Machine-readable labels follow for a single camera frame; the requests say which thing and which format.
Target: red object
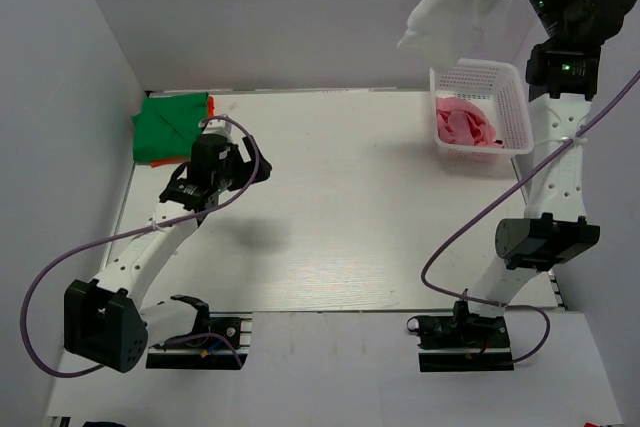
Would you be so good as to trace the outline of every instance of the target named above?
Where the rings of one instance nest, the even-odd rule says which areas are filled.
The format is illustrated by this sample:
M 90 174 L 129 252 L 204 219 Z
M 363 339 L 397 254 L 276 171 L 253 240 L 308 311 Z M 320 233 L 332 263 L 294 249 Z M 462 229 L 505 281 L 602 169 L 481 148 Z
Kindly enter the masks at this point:
M 168 159 L 152 160 L 151 162 L 149 162 L 149 165 L 151 167 L 160 167 L 161 165 L 167 164 L 180 164 L 187 160 L 189 160 L 187 157 L 169 157 Z
M 213 95 L 207 98 L 207 117 L 215 115 L 216 101 L 213 99 Z

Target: cable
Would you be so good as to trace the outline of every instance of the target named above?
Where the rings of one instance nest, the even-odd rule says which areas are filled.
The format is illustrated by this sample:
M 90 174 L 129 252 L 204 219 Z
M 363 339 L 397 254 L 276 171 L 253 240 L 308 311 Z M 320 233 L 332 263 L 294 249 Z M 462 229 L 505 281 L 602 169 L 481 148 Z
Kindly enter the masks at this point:
M 221 343 L 222 343 L 222 341 L 221 341 L 221 340 L 219 340 L 218 342 L 216 342 L 215 344 L 213 344 L 211 347 L 209 347 L 209 348 L 207 349 L 207 352 L 212 353 L 213 351 L 215 351 L 215 350 L 220 346 L 220 344 L 221 344 Z
M 576 138 L 584 136 L 587 132 L 589 132 L 593 127 L 595 127 L 598 122 L 600 122 L 609 112 L 611 112 L 620 101 L 629 93 L 629 91 L 638 83 L 640 80 L 640 70 L 636 72 L 636 75 L 624 86 L 624 88 L 620 91 L 618 95 L 614 97 L 614 99 L 607 105 L 604 109 L 602 109 L 590 122 L 588 122 L 584 127 L 582 127 L 576 133 Z M 514 193 L 519 191 L 525 184 L 531 181 L 537 174 L 539 174 L 545 167 L 547 167 L 551 162 L 560 157 L 563 153 L 565 153 L 571 146 L 575 143 L 575 139 L 568 139 L 564 141 L 564 143 L 558 147 L 552 154 L 549 155 L 546 159 L 544 159 L 540 164 L 535 166 L 529 174 L 522 178 L 519 182 L 517 182 L 513 187 L 507 190 L 504 194 L 498 197 L 495 201 L 489 204 L 484 210 L 482 210 L 478 215 L 476 215 L 473 219 L 463 225 L 457 232 L 455 232 L 451 237 L 449 237 L 431 256 L 431 258 L 427 261 L 425 266 L 422 269 L 422 273 L 420 274 L 420 278 L 422 283 L 426 285 L 431 290 L 439 292 L 444 295 L 448 295 L 450 297 L 454 297 L 456 299 L 468 301 L 468 302 L 476 302 L 478 304 L 491 305 L 494 307 L 501 308 L 511 308 L 511 309 L 528 309 L 538 312 L 540 315 L 544 317 L 546 327 L 544 335 L 542 336 L 542 340 L 538 342 L 530 352 L 527 354 L 518 357 L 512 361 L 512 363 L 517 364 L 518 362 L 522 362 L 533 357 L 537 354 L 542 346 L 547 342 L 549 338 L 549 334 L 551 333 L 551 320 L 547 313 L 541 309 L 540 307 L 535 307 L 533 305 L 513 305 L 508 306 L 507 304 L 503 304 L 500 302 L 495 302 L 492 300 L 486 299 L 478 299 L 476 297 L 470 297 L 466 294 L 458 294 L 457 292 L 453 292 L 452 290 L 443 289 L 442 287 L 438 287 L 437 285 L 432 284 L 427 280 L 427 272 L 431 268 L 431 266 L 435 263 L 435 261 L 442 255 L 442 253 L 451 246 L 456 240 L 462 237 L 471 227 L 480 222 L 484 217 L 486 217 L 491 211 L 493 211 L 496 207 L 502 204 L 505 200 L 511 197 Z
M 258 175 L 258 169 L 260 168 L 260 157 L 261 157 L 260 150 L 258 149 L 258 145 L 256 144 L 255 139 L 251 136 L 249 131 L 247 129 L 245 129 L 242 125 L 240 125 L 237 121 L 235 121 L 233 119 L 230 119 L 228 117 L 225 117 L 225 116 L 220 116 L 220 115 L 214 115 L 212 117 L 207 117 L 207 118 L 203 119 L 201 122 L 209 122 L 211 120 L 220 120 L 220 121 L 224 121 L 224 122 L 229 122 L 231 125 L 233 125 L 234 127 L 238 128 L 238 130 L 240 130 L 240 132 L 242 132 L 245 135 L 245 137 L 247 137 L 249 139 L 249 143 L 251 144 L 251 148 L 253 149 L 253 151 L 255 153 L 255 163 L 254 163 L 254 166 L 253 166 L 253 171 L 251 172 L 251 176 L 249 177 L 249 180 L 247 181 L 247 183 L 238 192 L 236 192 L 235 195 L 233 195 L 233 197 L 231 197 L 228 200 L 222 202 L 221 204 L 218 204 L 215 207 L 212 207 L 210 209 L 203 210 L 202 212 L 196 212 L 196 213 L 193 213 L 193 214 L 183 215 L 182 217 L 176 217 L 174 219 L 169 219 L 167 221 L 158 222 L 156 227 L 160 227 L 160 228 L 162 228 L 162 227 L 170 227 L 172 225 L 179 224 L 180 222 L 186 222 L 187 220 L 200 219 L 200 218 L 205 217 L 205 216 L 207 216 L 207 215 L 209 215 L 209 214 L 211 214 L 213 212 L 216 212 L 218 210 L 224 209 L 228 205 L 231 205 L 236 200 L 238 200 L 238 198 L 242 194 L 244 194 L 247 191 L 247 189 L 249 189 L 251 184 L 253 184 L 253 181 L 255 180 L 256 176 Z M 56 257 L 44 269 L 42 269 L 42 271 L 36 276 L 36 278 L 33 280 L 31 285 L 27 289 L 27 292 L 26 292 L 26 294 L 24 296 L 24 300 L 22 301 L 22 307 L 20 308 L 20 336 L 22 337 L 22 343 L 24 344 L 24 348 L 26 349 L 27 354 L 29 355 L 29 357 L 31 358 L 33 363 L 36 364 L 36 366 L 40 370 L 42 370 L 46 374 L 49 374 L 49 375 L 51 375 L 53 377 L 57 377 L 57 378 L 60 378 L 60 379 L 73 379 L 73 378 L 76 378 L 76 377 L 81 377 L 83 375 L 90 374 L 90 373 L 95 372 L 96 370 L 101 369 L 102 367 L 104 367 L 102 365 L 95 365 L 95 366 L 93 366 L 93 367 L 91 367 L 89 369 L 80 370 L 80 371 L 77 371 L 77 372 L 60 372 L 60 371 L 57 371 L 57 370 L 52 369 L 51 367 L 49 367 L 38 356 L 38 354 L 36 353 L 35 349 L 33 348 L 33 344 L 31 342 L 31 338 L 29 337 L 29 331 L 27 329 L 27 314 L 29 312 L 29 304 L 31 302 L 31 298 L 33 297 L 33 294 L 34 294 L 36 288 L 38 287 L 38 285 L 40 284 L 40 282 L 42 282 L 42 279 L 49 272 L 51 272 L 58 264 L 60 264 L 61 262 L 67 260 L 70 257 L 73 257 L 76 254 L 79 254 L 80 252 L 84 252 L 85 250 L 93 249 L 94 247 L 99 247 L 101 245 L 108 244 L 110 242 L 115 242 L 116 240 L 121 240 L 121 239 L 126 239 L 128 237 L 134 237 L 134 236 L 148 234 L 148 233 L 152 232 L 153 230 L 154 230 L 153 226 L 148 225 L 148 226 L 145 226 L 145 227 L 140 227 L 139 229 L 130 230 L 129 232 L 123 232 L 121 234 L 112 235 L 112 236 L 109 236 L 109 237 L 105 237 L 103 239 L 94 240 L 92 242 L 88 242 L 86 244 L 80 245 L 80 246 L 76 247 L 75 249 L 71 249 L 68 252 L 65 252 L 64 254 Z
M 227 349 L 231 351 L 231 354 L 233 355 L 234 359 L 236 359 L 236 362 L 238 363 L 238 367 L 242 368 L 244 364 L 242 363 L 242 360 L 240 359 L 238 352 L 236 351 L 236 349 L 233 348 L 233 345 L 231 345 L 231 342 L 229 342 L 220 334 L 214 334 L 213 332 L 206 332 L 204 334 L 187 335 L 186 337 L 172 337 L 169 340 L 165 340 L 164 343 L 165 345 L 175 345 L 175 344 L 182 344 L 183 342 L 190 342 L 192 340 L 208 339 L 212 337 L 214 339 L 218 339 L 218 341 L 222 342 L 224 345 L 227 346 Z

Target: pink cloth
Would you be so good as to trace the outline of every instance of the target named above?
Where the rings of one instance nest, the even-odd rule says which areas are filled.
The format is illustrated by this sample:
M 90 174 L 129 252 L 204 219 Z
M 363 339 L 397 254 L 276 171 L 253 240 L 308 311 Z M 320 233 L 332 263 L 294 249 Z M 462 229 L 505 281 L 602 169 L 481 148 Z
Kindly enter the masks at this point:
M 489 123 L 484 113 L 471 102 L 458 97 L 436 99 L 438 135 L 447 144 L 495 147 L 496 129 Z

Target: white cloth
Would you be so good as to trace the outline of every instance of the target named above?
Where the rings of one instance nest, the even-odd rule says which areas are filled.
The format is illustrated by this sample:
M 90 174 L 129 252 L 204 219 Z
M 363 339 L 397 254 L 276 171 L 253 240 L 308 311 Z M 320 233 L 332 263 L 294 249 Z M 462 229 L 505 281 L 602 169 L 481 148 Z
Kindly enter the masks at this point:
M 398 47 L 426 57 L 436 70 L 447 70 L 482 39 L 498 1 L 422 0 L 411 13 Z M 506 9 L 494 15 L 506 21 Z

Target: green cloth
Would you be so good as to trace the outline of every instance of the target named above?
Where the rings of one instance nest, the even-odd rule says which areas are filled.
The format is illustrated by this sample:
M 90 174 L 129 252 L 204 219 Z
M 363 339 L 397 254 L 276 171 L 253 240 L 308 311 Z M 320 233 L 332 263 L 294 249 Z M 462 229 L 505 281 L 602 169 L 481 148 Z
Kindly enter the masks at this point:
M 198 122 L 207 116 L 208 94 L 147 98 L 141 112 L 131 117 L 135 126 L 133 160 L 151 162 L 190 157 L 200 135 Z

